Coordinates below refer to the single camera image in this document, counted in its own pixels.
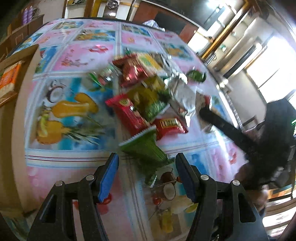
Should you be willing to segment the person's right hand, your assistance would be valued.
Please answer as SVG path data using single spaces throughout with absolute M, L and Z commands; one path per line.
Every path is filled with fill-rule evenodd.
M 244 187 L 257 211 L 262 211 L 267 203 L 268 190 L 266 186 L 258 186 L 254 184 L 254 170 L 252 165 L 246 163 L 241 166 L 235 174 L 234 179 L 238 180 Z

